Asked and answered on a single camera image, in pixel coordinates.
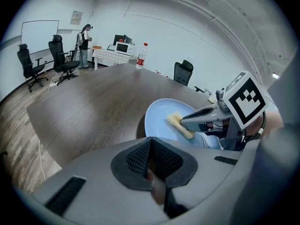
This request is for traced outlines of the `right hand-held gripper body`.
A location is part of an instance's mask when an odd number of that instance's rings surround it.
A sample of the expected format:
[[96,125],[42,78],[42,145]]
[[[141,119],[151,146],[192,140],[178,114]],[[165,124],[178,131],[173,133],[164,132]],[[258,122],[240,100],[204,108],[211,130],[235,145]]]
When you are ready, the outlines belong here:
[[[268,101],[261,86],[248,71],[242,71],[224,89],[216,91],[217,104],[231,111],[229,124],[224,126],[225,136],[219,138],[224,150],[242,150],[247,142],[262,135],[266,125]],[[262,117],[261,126],[251,135],[247,127]]]

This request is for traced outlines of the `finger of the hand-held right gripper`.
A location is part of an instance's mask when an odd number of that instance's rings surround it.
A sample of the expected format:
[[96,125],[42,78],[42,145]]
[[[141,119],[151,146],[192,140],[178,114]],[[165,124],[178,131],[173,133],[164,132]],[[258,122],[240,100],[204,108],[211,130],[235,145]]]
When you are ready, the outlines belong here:
[[226,108],[222,109],[219,105],[209,105],[186,115],[180,120],[180,124],[191,123],[220,123],[231,117],[231,111]]
[[210,120],[204,121],[199,119],[184,119],[181,120],[181,125],[190,131],[209,133],[215,131],[223,131],[224,126],[227,125],[227,119],[214,120],[214,121],[210,121]]

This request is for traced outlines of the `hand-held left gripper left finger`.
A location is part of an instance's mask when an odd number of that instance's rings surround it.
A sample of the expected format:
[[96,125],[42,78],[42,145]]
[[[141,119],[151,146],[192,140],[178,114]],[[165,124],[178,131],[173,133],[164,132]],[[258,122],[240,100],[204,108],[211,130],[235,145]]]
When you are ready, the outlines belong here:
[[111,171],[112,159],[121,151],[141,142],[131,140],[87,152],[49,178],[33,197],[47,205],[72,177],[85,180],[62,218],[81,225],[158,225],[169,217],[149,191],[122,185]]

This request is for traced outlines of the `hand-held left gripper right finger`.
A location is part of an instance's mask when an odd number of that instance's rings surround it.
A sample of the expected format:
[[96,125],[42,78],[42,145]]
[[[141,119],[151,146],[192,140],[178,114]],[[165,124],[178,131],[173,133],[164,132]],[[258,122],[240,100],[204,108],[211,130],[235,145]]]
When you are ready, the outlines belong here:
[[151,159],[164,202],[151,212],[154,224],[231,225],[238,187],[229,179],[239,158],[238,152],[153,137]]

